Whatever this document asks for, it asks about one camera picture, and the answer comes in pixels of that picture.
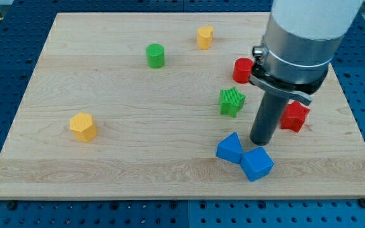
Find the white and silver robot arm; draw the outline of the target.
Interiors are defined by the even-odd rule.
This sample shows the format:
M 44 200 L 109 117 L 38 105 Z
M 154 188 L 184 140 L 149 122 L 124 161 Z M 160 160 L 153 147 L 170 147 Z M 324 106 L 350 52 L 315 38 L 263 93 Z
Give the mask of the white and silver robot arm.
M 264 90 L 263 103 L 312 102 L 330 61 L 362 0 L 274 0 L 250 83 Z

